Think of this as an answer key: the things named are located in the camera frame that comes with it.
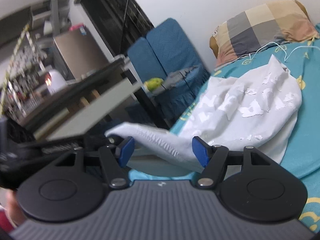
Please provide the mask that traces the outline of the person left hand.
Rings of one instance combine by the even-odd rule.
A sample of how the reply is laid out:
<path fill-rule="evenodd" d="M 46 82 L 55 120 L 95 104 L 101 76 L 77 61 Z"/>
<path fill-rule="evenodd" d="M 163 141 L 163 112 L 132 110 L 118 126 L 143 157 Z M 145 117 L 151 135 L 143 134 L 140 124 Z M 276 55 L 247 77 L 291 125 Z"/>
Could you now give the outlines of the person left hand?
<path fill-rule="evenodd" d="M 16 192 L 7 190 L 6 201 L 5 212 L 9 222 L 13 227 L 20 226 L 27 220 L 27 218 L 17 202 Z"/>

